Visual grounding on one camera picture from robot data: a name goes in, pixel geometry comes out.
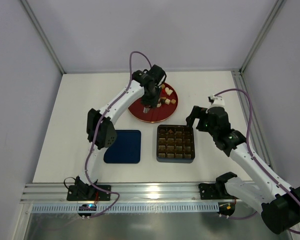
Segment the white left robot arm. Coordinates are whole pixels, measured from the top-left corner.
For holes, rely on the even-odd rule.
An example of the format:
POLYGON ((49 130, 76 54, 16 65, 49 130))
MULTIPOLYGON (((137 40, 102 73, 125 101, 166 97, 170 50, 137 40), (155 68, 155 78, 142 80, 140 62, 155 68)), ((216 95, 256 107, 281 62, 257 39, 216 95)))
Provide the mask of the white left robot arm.
POLYGON ((94 184, 89 173, 94 164, 89 159, 96 149, 98 154, 103 148, 109 148, 117 139, 115 124, 119 117, 138 99, 144 111, 156 108, 161 94, 161 84, 167 78, 166 72, 158 65, 149 70, 137 70, 130 74, 130 80, 122 91, 111 102, 99 110, 90 109, 87 114, 86 133, 91 143, 88 155, 84 162, 82 173, 76 177, 75 186, 86 192, 94 184))

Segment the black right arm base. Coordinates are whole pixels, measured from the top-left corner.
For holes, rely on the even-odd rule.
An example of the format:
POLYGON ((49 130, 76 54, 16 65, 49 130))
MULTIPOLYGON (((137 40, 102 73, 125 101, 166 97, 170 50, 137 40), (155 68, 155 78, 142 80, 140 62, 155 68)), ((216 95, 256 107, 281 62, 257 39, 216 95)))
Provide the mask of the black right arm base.
POLYGON ((225 200, 228 198, 217 189, 215 183, 200 183, 198 189, 201 200, 225 200))

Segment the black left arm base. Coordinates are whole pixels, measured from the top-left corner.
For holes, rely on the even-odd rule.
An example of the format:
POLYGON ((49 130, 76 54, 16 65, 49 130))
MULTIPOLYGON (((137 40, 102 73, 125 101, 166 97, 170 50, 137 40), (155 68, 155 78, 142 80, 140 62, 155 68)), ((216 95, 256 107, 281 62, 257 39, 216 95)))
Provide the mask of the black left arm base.
POLYGON ((96 189, 90 184, 84 183, 79 176, 73 178, 74 184, 67 186, 64 180, 64 186, 67 188, 67 201, 78 202, 78 201, 110 201, 111 185, 98 185, 97 181, 94 183, 98 188, 96 189))

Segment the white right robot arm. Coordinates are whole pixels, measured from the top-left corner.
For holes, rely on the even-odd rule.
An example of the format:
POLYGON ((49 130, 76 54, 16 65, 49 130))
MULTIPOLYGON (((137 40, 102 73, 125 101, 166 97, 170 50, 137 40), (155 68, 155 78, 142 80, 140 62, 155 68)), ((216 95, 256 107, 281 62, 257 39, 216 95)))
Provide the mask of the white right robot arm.
POLYGON ((216 147, 240 165, 254 181, 244 183, 235 173, 227 172, 215 179, 215 183, 201 183, 198 188, 203 200, 240 199, 252 207, 265 225, 275 234, 300 223, 300 187, 294 188, 280 178, 250 147, 249 140, 240 131, 231 128, 228 113, 222 106, 204 108, 194 106, 186 118, 186 125, 158 127, 157 143, 171 147, 174 139, 185 140, 183 150, 163 150, 172 157, 157 157, 160 162, 191 160, 192 150, 187 150, 192 141, 193 123, 198 119, 196 129, 209 133, 216 147))

